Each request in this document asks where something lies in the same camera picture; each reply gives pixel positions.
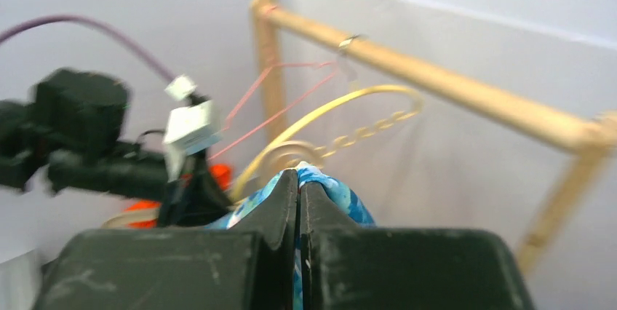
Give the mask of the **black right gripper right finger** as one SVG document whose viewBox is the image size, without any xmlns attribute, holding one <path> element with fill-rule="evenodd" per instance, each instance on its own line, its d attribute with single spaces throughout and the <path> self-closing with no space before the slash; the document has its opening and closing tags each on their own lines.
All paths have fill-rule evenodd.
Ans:
<svg viewBox="0 0 617 310">
<path fill-rule="evenodd" d="M 305 309 L 533 309 L 497 234 L 458 228 L 363 227 L 318 183 L 300 190 Z"/>
</svg>

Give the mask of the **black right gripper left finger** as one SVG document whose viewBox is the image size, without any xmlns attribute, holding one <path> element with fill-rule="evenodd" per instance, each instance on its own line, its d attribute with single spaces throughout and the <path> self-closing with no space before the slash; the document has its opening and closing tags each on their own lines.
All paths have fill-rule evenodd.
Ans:
<svg viewBox="0 0 617 310">
<path fill-rule="evenodd" d="M 90 229 L 49 268 L 35 309 L 291 309 L 298 176 L 231 228 Z"/>
</svg>

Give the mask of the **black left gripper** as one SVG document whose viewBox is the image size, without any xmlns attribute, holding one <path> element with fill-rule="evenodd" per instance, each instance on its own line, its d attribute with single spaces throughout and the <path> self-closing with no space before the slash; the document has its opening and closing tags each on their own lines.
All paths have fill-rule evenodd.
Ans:
<svg viewBox="0 0 617 310">
<path fill-rule="evenodd" d="M 189 156 L 178 179 L 165 187 L 158 227 L 205 226 L 230 212 L 231 200 L 208 167 L 206 153 Z"/>
</svg>

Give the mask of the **cream plastic hanger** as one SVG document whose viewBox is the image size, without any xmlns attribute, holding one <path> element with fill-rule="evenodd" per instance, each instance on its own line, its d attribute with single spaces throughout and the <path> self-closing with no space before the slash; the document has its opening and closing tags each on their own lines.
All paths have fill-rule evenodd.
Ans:
<svg viewBox="0 0 617 310">
<path fill-rule="evenodd" d="M 413 88 L 381 84 L 349 92 L 315 108 L 283 130 L 238 174 L 228 192 L 232 203 L 242 201 L 249 181 L 260 174 L 266 156 L 286 141 L 305 141 L 323 162 L 336 151 L 377 135 L 422 112 L 425 99 Z"/>
</svg>

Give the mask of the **blue floral skirt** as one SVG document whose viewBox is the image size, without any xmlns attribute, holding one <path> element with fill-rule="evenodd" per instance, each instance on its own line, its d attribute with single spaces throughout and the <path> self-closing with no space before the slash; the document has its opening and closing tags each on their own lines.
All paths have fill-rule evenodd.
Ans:
<svg viewBox="0 0 617 310">
<path fill-rule="evenodd" d="M 324 174 L 317 167 L 301 162 L 283 170 L 268 183 L 249 195 L 238 207 L 223 217 L 208 223 L 206 229 L 230 229 L 242 224 L 257 228 L 249 219 L 275 224 L 265 227 L 264 233 L 276 233 L 272 250 L 278 255 L 274 265 L 282 269 L 282 297 L 286 309 L 303 308 L 303 259 L 301 255 L 300 211 L 301 198 L 312 197 L 306 188 L 313 188 L 318 198 L 324 198 L 335 217 L 352 221 L 360 227 L 372 227 L 375 221 L 359 197 L 339 180 Z"/>
</svg>

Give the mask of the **pink wire hanger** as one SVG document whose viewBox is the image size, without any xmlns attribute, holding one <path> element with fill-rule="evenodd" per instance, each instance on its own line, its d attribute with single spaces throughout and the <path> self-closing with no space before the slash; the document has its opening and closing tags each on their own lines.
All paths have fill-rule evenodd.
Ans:
<svg viewBox="0 0 617 310">
<path fill-rule="evenodd" d="M 285 101 L 285 93 L 286 89 L 283 85 L 284 78 L 282 77 L 282 71 L 286 68 L 311 68 L 311 69 L 320 69 L 320 68 L 330 68 L 329 74 L 323 78 L 320 82 L 315 84 L 311 89 L 307 92 L 304 92 L 298 99 L 291 102 L 290 104 L 286 104 Z M 274 63 L 270 62 L 266 65 L 265 68 L 262 69 L 258 78 L 252 83 L 246 93 L 240 98 L 238 103 L 234 106 L 234 108 L 228 113 L 227 117 L 222 126 L 223 135 L 226 135 L 228 130 L 232 127 L 234 119 L 236 115 L 244 108 L 244 105 L 248 103 L 248 101 L 252 98 L 252 96 L 256 92 L 261 93 L 261 101 L 264 107 L 264 116 L 265 120 L 256 126 L 254 129 L 245 133 L 243 136 L 237 138 L 235 141 L 229 143 L 227 146 L 222 148 L 221 150 L 215 152 L 214 154 L 210 154 L 207 156 L 209 161 L 214 161 L 219 156 L 222 156 L 225 152 L 231 150 L 233 147 L 237 146 L 241 142 L 245 141 L 257 131 L 266 128 L 266 134 L 270 130 L 277 130 L 279 126 L 276 123 L 276 120 L 282 117 L 287 111 L 289 111 L 293 106 L 297 105 L 302 99 L 306 98 L 312 92 L 315 92 L 318 87 L 322 86 L 326 82 L 328 82 L 331 78 L 333 78 L 337 74 L 338 64 L 334 61 L 325 61 L 322 63 Z"/>
</svg>

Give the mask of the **beige wooden hanger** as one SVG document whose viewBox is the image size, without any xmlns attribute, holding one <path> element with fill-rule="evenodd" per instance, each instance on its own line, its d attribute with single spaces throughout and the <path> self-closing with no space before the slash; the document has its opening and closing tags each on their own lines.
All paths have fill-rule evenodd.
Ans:
<svg viewBox="0 0 617 310">
<path fill-rule="evenodd" d="M 275 165 L 282 162 L 284 168 L 295 167 L 300 162 L 307 162 L 323 168 L 325 159 L 332 156 L 326 146 L 314 146 L 303 140 L 287 140 L 266 153 L 255 174 L 244 187 L 243 194 L 250 193 L 267 184 L 275 174 Z M 158 202 L 139 201 L 125 211 L 109 218 L 102 228 L 148 228 L 155 225 L 160 204 Z"/>
</svg>

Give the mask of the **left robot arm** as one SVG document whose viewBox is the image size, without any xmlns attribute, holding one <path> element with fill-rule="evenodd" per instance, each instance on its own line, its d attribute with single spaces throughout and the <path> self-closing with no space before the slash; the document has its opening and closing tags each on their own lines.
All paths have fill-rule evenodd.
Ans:
<svg viewBox="0 0 617 310">
<path fill-rule="evenodd" d="M 1 185 L 26 191 L 41 168 L 50 190 L 78 188 L 159 204 L 157 226 L 198 226 L 229 212 L 207 151 L 190 155 L 179 178 L 144 139 L 120 140 L 130 91 L 101 73 L 61 68 L 32 89 L 32 101 L 1 102 Z"/>
</svg>

